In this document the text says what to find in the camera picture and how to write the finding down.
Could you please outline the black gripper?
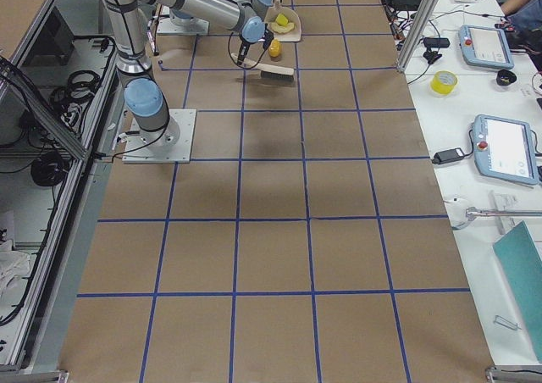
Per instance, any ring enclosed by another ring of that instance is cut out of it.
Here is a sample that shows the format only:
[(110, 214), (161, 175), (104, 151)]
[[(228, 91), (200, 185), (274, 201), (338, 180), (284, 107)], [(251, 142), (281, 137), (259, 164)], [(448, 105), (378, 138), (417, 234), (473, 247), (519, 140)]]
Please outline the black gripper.
[(248, 53), (250, 51), (252, 43), (249, 42), (246, 38), (244, 38), (242, 36), (240, 37), (240, 39), (241, 39), (241, 44), (240, 44), (240, 47), (239, 47), (237, 60), (238, 61), (244, 61), (246, 56), (248, 55)]

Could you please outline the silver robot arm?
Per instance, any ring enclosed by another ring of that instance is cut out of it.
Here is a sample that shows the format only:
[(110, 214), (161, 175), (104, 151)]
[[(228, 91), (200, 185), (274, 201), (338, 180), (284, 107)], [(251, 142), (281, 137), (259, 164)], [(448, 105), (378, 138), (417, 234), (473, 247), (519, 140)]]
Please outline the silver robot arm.
[(228, 30), (240, 29), (250, 18), (264, 19), (272, 0), (184, 0), (169, 12), (182, 19), (203, 19)]
[(178, 123), (153, 77), (149, 56), (158, 54), (154, 34), (205, 36), (217, 25), (241, 40), (234, 62), (244, 65), (250, 46), (273, 38), (265, 17), (274, 0), (101, 0), (113, 29), (116, 70), (124, 100), (139, 126), (143, 147), (168, 147), (180, 136)]

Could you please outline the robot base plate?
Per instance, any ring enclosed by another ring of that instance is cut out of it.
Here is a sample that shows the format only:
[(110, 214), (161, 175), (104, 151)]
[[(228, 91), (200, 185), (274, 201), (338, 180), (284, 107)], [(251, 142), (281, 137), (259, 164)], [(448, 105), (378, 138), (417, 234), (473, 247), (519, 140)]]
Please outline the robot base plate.
[(133, 118), (130, 131), (137, 131), (137, 134), (127, 137), (122, 160), (127, 164), (188, 164), (191, 161), (196, 110), (170, 109), (169, 116), (165, 133), (141, 130)]
[(209, 23), (203, 19), (162, 18), (157, 27), (161, 36), (206, 36)]

